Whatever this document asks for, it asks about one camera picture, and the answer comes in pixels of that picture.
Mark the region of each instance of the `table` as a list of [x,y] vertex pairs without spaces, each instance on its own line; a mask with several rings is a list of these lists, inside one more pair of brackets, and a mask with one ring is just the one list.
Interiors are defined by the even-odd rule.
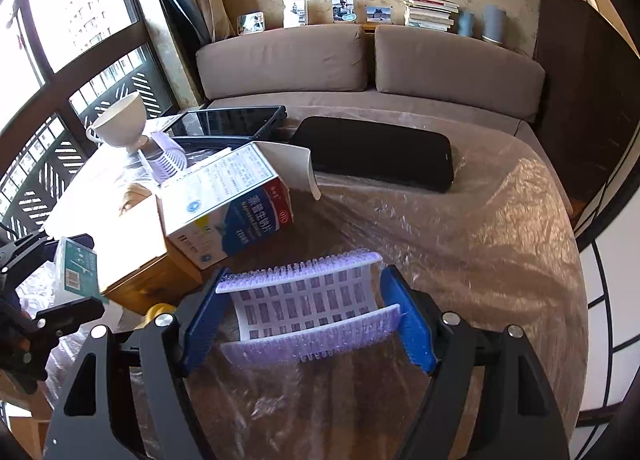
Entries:
[[[454,184],[439,195],[317,174],[322,198],[314,202],[292,192],[289,230],[222,264],[242,272],[360,246],[375,250],[443,311],[455,310],[481,328],[521,325],[570,435],[586,375],[586,294],[572,228],[537,155],[506,133],[435,117],[356,108],[287,110],[289,129],[305,116],[321,114],[444,133],[452,144]],[[100,227],[108,217],[97,217],[96,209],[108,210],[106,198],[113,197],[123,176],[114,163],[113,148],[100,148],[85,164],[50,215],[50,234],[86,231],[99,248]],[[220,341],[237,339],[230,312]],[[231,366],[214,346],[188,387],[219,458],[382,460],[394,456],[428,382],[393,336],[349,354],[258,370]],[[452,452],[456,458],[470,439],[481,382],[478,371]],[[139,420],[146,428],[148,417],[142,413]]]

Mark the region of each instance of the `white cup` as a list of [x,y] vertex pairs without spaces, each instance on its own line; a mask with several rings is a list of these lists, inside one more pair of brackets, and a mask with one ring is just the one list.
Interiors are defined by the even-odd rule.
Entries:
[[86,136],[95,143],[107,143],[116,148],[126,147],[129,153],[133,153],[148,140],[146,135],[142,135],[145,123],[145,104],[140,92],[133,92],[107,108],[86,129]]

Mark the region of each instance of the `cup handle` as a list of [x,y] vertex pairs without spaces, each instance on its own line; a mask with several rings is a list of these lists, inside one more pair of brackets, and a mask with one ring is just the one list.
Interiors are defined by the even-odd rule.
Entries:
[[84,133],[86,133],[87,139],[89,139],[89,140],[93,141],[94,143],[100,143],[100,144],[103,144],[103,143],[104,143],[104,141],[103,141],[102,139],[100,139],[100,137],[97,137],[96,135],[93,135],[93,134],[92,134],[92,130],[93,130],[93,131],[95,131],[95,130],[94,130],[94,127],[89,126],[89,127],[84,131]]

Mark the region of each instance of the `bolt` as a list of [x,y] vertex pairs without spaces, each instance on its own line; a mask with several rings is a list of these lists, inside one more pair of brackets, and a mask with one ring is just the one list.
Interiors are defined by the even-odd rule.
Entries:
[[105,334],[107,334],[107,327],[105,325],[94,326],[91,329],[91,337],[94,339],[100,339]]
[[169,326],[174,321],[174,316],[171,314],[160,314],[156,317],[156,326]]
[[520,339],[522,336],[524,336],[524,330],[518,325],[509,325],[507,332],[511,337],[514,337],[516,339]]
[[442,321],[445,325],[455,326],[460,323],[460,316],[455,312],[445,312],[442,314]]

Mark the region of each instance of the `sofa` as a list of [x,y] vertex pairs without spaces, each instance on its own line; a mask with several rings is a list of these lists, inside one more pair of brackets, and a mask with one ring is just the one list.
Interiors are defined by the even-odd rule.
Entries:
[[529,125],[536,119],[545,80],[538,63],[451,33],[380,25],[373,44],[366,36],[353,24],[266,31],[209,44],[198,51],[196,61],[210,108],[282,104],[288,110],[377,109],[508,133],[546,164],[572,214]]

